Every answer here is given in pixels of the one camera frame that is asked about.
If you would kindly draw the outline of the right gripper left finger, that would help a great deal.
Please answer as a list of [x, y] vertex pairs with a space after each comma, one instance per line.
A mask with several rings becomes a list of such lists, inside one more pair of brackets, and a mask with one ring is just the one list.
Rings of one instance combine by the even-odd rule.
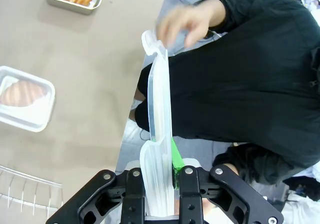
[[140, 168], [125, 170], [119, 175], [104, 169], [63, 204], [46, 223], [101, 223], [120, 205], [120, 223], [144, 223], [145, 196]]

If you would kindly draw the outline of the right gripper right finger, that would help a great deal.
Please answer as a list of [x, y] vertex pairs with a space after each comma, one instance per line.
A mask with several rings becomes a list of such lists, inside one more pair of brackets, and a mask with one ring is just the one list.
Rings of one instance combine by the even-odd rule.
[[246, 152], [257, 155], [253, 144], [232, 146], [214, 160], [211, 170], [184, 166], [178, 175], [179, 222], [203, 223], [203, 199], [219, 207], [233, 223], [283, 223], [284, 217], [258, 192], [245, 176]]

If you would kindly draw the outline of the person's right hand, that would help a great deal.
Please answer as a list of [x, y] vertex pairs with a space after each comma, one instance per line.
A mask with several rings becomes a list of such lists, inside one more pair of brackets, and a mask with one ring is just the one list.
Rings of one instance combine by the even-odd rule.
[[184, 46], [191, 47], [206, 36], [215, 4], [216, 0], [208, 0], [197, 6], [180, 6], [171, 10], [156, 27], [157, 39], [168, 48], [174, 44], [180, 31], [187, 31]]

